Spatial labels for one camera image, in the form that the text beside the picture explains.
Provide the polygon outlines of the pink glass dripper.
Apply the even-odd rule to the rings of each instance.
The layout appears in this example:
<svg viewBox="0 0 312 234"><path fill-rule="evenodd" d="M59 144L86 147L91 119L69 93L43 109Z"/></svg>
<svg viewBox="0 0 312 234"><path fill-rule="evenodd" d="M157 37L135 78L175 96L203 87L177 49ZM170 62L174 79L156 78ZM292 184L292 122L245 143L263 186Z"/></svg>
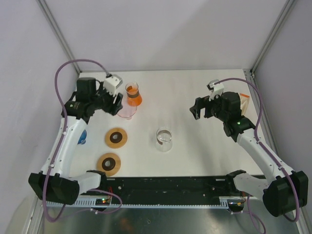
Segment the pink glass dripper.
<svg viewBox="0 0 312 234"><path fill-rule="evenodd" d="M128 98L124 98L121 102L122 109L118 111L117 115L121 118L130 120L133 115L137 112L137 105Z"/></svg>

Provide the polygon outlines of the clear glass carafe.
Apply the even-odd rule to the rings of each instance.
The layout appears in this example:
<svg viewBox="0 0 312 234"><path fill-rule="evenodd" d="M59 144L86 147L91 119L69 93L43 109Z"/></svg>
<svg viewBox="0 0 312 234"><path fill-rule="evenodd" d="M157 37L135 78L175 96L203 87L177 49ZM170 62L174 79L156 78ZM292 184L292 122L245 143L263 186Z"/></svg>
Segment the clear glass carafe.
<svg viewBox="0 0 312 234"><path fill-rule="evenodd" d="M156 132L156 148L161 152L168 152L172 146L172 132L166 128L159 128Z"/></svg>

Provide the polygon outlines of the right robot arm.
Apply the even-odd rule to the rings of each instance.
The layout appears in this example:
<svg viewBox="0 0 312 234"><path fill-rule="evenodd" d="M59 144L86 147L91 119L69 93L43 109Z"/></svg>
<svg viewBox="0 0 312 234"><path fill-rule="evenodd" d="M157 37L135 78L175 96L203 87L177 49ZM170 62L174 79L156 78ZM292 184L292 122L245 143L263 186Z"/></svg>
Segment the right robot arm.
<svg viewBox="0 0 312 234"><path fill-rule="evenodd" d="M259 179L243 170L228 174L231 180L226 181L225 191L229 195L244 191L260 199L275 217L307 205L307 175L303 171L295 172L261 138L255 137L255 125L242 114L238 93L225 92L214 99L198 97L190 108L195 119L200 119L202 109L205 118L222 121L226 136L251 156L264 175L264 179Z"/></svg>

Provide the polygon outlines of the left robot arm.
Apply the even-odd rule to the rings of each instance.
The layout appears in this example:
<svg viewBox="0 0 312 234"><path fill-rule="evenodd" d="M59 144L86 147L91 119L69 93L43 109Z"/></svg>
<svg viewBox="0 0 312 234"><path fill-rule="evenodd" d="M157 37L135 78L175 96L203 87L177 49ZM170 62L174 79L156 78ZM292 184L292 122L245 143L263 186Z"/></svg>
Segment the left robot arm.
<svg viewBox="0 0 312 234"><path fill-rule="evenodd" d="M115 116L122 109L123 95L117 92L122 79L110 75L104 81L79 78L77 89L65 103L55 144L39 173L31 173L28 183L41 200L72 205L80 194L92 190L104 194L108 183L105 174L88 170L70 177L70 166L75 148L95 111L102 110Z"/></svg>

